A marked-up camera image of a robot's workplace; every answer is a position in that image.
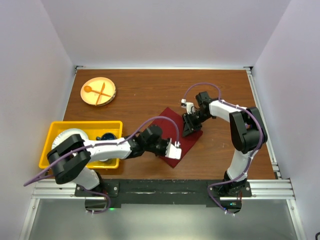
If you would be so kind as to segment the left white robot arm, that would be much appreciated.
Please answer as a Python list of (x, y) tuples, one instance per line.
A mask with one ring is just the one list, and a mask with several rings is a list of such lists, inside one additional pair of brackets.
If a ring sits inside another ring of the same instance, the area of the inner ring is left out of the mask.
[(162, 129), (152, 125), (131, 138), (126, 136), (112, 140), (90, 140), (84, 131), (71, 128), (54, 139), (47, 159), (50, 164), (61, 159), (51, 168), (58, 185), (74, 182), (92, 196), (99, 196), (104, 184), (96, 172), (86, 167), (88, 163), (137, 158), (144, 152), (167, 158), (177, 156), (172, 139), (162, 138)]

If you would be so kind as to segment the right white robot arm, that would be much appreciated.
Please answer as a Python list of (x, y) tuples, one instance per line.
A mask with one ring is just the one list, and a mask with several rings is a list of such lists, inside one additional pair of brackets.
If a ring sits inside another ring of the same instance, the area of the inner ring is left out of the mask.
[(257, 151), (268, 140), (265, 126), (257, 107), (241, 107), (223, 99), (211, 98), (206, 91), (196, 95), (198, 108), (181, 99), (183, 133), (186, 137), (202, 129), (208, 119), (220, 118), (229, 123), (231, 142), (235, 148), (231, 164), (223, 180), (210, 187), (219, 196), (233, 197), (242, 190), (248, 179), (248, 170)]

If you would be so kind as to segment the dark red cloth napkin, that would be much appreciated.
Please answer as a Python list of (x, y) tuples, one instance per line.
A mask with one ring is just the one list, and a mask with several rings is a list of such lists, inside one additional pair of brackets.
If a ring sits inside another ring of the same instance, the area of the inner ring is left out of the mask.
[[(180, 160), (177, 159), (171, 159), (164, 156), (161, 156), (160, 158), (163, 159), (170, 167), (175, 168), (179, 162), (183, 159), (183, 157), (188, 153), (188, 151), (196, 144), (196, 142), (200, 139), (200, 137), (203, 135), (203, 131), (199, 130), (197, 132), (194, 132), (188, 136), (183, 136), (183, 130), (184, 130), (184, 122), (181, 115), (174, 112), (171, 108), (166, 107), (163, 112), (160, 114), (160, 116), (168, 117), (172, 119), (179, 129), (179, 142), (181, 146), (181, 158)], [(171, 138), (172, 143), (177, 140), (177, 134), (176, 134), (176, 128), (174, 125), (165, 119), (156, 119), (154, 120), (151, 125), (157, 125), (162, 129), (162, 137), (164, 139)]]

